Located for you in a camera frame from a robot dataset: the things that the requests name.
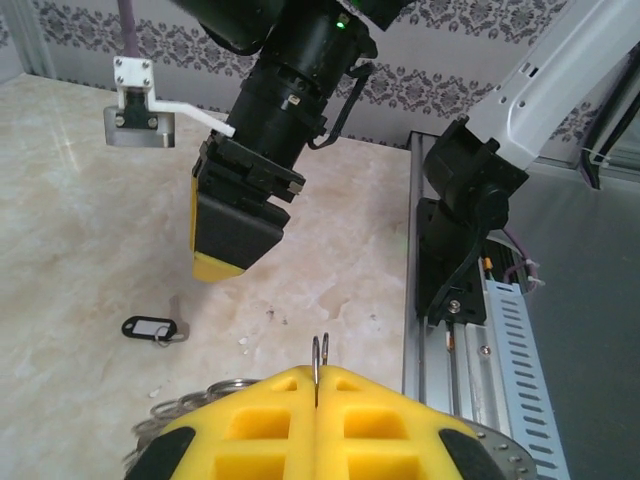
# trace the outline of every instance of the beige marble countertop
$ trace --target beige marble countertop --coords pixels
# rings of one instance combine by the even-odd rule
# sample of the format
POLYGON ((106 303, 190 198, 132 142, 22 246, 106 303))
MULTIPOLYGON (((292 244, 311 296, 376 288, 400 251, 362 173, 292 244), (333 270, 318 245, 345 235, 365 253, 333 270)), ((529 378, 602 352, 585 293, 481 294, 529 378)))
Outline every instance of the beige marble countertop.
POLYGON ((331 363, 400 389, 409 152, 352 140, 305 151, 283 241, 205 285, 188 233, 206 127, 179 117, 175 149, 109 147, 114 93, 27 75, 0 86, 0 104, 0 477, 121 478, 150 407, 308 364, 324 331, 331 363), (120 333, 129 316, 167 316, 173 295, 187 342, 120 333))

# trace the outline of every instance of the white bracket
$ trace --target white bracket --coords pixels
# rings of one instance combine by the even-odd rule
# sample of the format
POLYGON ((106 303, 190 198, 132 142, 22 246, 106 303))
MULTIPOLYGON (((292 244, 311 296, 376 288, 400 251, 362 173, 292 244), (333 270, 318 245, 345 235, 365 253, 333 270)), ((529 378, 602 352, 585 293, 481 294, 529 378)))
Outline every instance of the white bracket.
POLYGON ((128 88, 144 91, 147 109, 150 112, 183 113, 205 124, 207 127, 227 137, 233 137, 235 128, 221 120, 207 115, 199 108, 184 102, 157 100, 153 77, 153 62, 145 58, 114 57, 113 78, 118 92, 118 108, 125 107, 125 92, 128 88))

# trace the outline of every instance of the purple cable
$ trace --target purple cable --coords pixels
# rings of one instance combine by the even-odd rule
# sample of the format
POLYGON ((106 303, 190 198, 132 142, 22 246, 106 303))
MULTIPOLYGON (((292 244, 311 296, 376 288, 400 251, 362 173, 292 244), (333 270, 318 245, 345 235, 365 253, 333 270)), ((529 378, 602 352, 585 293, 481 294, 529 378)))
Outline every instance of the purple cable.
MULTIPOLYGON (((509 283, 509 276, 515 272, 516 270, 527 266, 529 268, 529 273, 531 274, 531 276, 533 278, 538 278, 538 269, 536 268, 536 266, 534 264, 527 264, 527 260, 531 260, 531 255, 529 255, 529 252, 527 251, 527 249, 525 248, 525 246, 520 242, 520 240, 518 240, 518 237, 507 227, 504 227, 502 229, 502 231, 504 232, 504 234, 507 236, 507 238, 509 240, 511 240, 511 243, 513 243, 513 246, 516 247, 519 251, 520 254, 522 255, 522 258, 524 259, 521 263, 519 263, 518 265, 514 265, 510 268, 508 268, 505 272, 504 272, 504 278, 506 279, 504 283, 509 283)), ((529 289, 530 290, 534 290, 538 284, 537 282, 532 282, 533 285, 529 285, 529 289)))
POLYGON ((120 30, 124 41, 124 55, 127 57, 139 57, 138 34, 136 33, 136 19, 133 16, 131 0, 118 0, 118 13, 120 14, 120 30))

